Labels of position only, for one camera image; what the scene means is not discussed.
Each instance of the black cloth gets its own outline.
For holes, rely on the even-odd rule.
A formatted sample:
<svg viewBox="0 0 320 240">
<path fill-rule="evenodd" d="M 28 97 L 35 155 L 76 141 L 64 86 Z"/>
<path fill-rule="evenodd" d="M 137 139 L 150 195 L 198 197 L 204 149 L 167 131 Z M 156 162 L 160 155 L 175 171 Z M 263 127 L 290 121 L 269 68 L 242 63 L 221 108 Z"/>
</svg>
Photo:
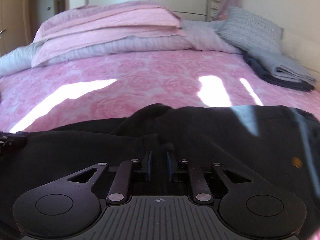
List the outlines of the black cloth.
<svg viewBox="0 0 320 240">
<path fill-rule="evenodd" d="M 309 113 L 298 113 L 312 124 L 309 139 L 317 147 L 319 122 Z M 124 160 L 142 159 L 153 147 L 150 138 L 173 143 L 179 159 L 208 168 L 223 163 L 295 193 L 307 207 L 299 237 L 307 239 L 320 228 L 307 165 L 301 169 L 292 165 L 293 157 L 303 163 L 306 157 L 295 114 L 284 106 L 172 109 L 155 104 L 129 118 L 81 122 L 27 137 L 25 148 L 4 153 L 0 161 L 0 230 L 5 226 L 17 230 L 12 205 L 24 192 L 98 162 L 117 166 Z M 157 162 L 165 162 L 165 155 L 155 152 L 153 172 L 162 177 Z M 160 186 L 154 183 L 149 193 L 171 193 Z"/>
<path fill-rule="evenodd" d="M 281 80 L 272 76 L 267 70 L 265 70 L 265 68 L 255 58 L 252 58 L 248 54 L 248 52 L 244 52 L 243 58 L 245 62 L 252 68 L 254 73 L 265 82 L 268 82 L 276 86 L 291 88 L 291 89 L 300 90 L 300 91 L 311 91 L 315 89 L 313 85 L 305 81 L 302 81 L 300 83 L 290 82 L 290 81 Z"/>
</svg>

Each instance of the pink floral pattern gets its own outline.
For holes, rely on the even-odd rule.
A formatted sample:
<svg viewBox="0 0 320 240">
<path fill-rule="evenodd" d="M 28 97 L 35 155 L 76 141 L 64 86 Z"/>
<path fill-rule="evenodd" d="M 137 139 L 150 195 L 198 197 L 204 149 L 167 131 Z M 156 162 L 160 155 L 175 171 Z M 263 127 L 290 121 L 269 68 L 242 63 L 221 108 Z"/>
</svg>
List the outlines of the pink floral pattern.
<svg viewBox="0 0 320 240">
<path fill-rule="evenodd" d="M 263 105 L 301 108 L 320 118 L 320 93 L 281 88 L 260 80 L 240 55 L 214 51 L 133 52 L 28 69 L 0 81 L 0 130 L 10 131 L 63 85 L 116 79 L 76 99 L 65 99 L 25 131 L 50 130 L 87 120 L 127 117 L 153 103 L 208 107 L 198 96 L 199 77 L 221 79 L 232 105 L 254 105 L 246 79 Z"/>
</svg>

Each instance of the door handle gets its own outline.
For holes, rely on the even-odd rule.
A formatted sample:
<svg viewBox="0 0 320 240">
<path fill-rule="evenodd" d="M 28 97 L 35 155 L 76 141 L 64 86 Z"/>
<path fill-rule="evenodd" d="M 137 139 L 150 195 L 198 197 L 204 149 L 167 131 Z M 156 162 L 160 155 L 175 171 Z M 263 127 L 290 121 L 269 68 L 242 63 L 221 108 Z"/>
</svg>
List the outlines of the door handle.
<svg viewBox="0 0 320 240">
<path fill-rule="evenodd" d="M 1 35 L 2 33 L 4 33 L 6 30 L 7 30 L 7 29 L 4 29 L 4 30 L 0 31 L 0 35 Z"/>
</svg>

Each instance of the folded gray towel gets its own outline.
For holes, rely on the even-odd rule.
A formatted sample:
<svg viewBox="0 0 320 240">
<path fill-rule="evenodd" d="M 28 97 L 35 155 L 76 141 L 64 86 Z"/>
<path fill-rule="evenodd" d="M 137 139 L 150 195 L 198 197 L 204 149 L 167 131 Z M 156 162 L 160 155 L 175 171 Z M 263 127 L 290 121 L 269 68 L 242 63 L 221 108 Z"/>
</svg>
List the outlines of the folded gray towel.
<svg viewBox="0 0 320 240">
<path fill-rule="evenodd" d="M 289 57 L 262 49 L 250 49 L 248 54 L 275 78 L 291 82 L 305 81 L 311 85 L 316 83 L 316 79 L 304 66 Z"/>
</svg>

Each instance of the wooden door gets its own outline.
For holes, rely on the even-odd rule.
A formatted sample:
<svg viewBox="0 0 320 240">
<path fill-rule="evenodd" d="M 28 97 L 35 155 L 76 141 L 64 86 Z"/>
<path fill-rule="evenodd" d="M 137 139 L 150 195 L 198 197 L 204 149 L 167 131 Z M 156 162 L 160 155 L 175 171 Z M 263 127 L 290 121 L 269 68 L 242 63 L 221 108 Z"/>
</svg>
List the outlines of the wooden door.
<svg viewBox="0 0 320 240">
<path fill-rule="evenodd" d="M 31 42 L 29 0 L 0 0 L 0 55 Z"/>
</svg>

